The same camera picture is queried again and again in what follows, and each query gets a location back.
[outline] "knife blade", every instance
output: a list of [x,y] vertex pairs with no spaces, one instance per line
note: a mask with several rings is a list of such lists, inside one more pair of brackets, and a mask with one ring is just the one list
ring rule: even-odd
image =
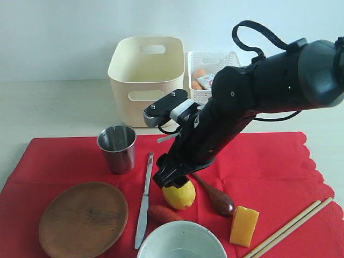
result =
[[138,227],[136,229],[135,249],[139,249],[146,235],[148,222],[148,206],[149,206],[149,184],[151,182],[152,167],[154,153],[150,152],[147,165],[147,174],[145,181],[144,194],[142,195],[141,208],[139,213]]

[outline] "chopsticks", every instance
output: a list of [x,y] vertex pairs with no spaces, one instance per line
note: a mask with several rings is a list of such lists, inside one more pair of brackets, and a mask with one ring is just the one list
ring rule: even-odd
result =
[[267,240],[265,240],[263,243],[258,245],[250,253],[245,255],[243,258],[261,257],[268,250],[272,249],[275,245],[277,245],[279,242],[285,239],[288,235],[290,235],[293,231],[295,231],[299,226],[301,226],[303,223],[305,223],[307,220],[309,220],[315,214],[317,214],[322,208],[324,208],[332,200],[333,200],[332,197],[326,199],[324,202],[317,200],[311,206],[309,206],[306,210],[304,210],[295,218],[293,218],[291,221],[289,221],[285,226],[283,226],[275,234],[270,236]]

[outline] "wooden plate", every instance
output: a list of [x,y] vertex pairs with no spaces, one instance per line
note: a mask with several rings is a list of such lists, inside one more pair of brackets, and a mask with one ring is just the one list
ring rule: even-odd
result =
[[128,204],[116,187],[78,184],[51,202],[39,224],[39,241],[52,258],[93,258],[121,236]]

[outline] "metal cup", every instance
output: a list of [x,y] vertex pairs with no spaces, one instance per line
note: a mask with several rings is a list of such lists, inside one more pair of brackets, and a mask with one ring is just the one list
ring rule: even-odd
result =
[[114,174],[126,174],[134,168],[136,137],[125,125],[110,126],[98,135],[98,146]]

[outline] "black robotic arm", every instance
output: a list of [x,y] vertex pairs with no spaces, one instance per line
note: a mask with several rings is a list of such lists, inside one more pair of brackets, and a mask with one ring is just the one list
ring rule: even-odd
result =
[[[256,47],[244,45],[237,37],[240,26],[264,34],[284,51],[266,58]],[[212,97],[202,107],[187,98],[184,90],[175,90],[144,110],[149,127],[161,126],[173,119],[180,126],[167,154],[159,157],[159,171],[153,180],[159,187],[183,186],[187,174],[208,167],[215,156],[259,113],[327,108],[344,99],[344,38],[335,43],[305,39],[285,44],[271,31],[253,21],[243,21],[232,31],[233,40],[258,56],[246,67],[225,67],[212,85]]]

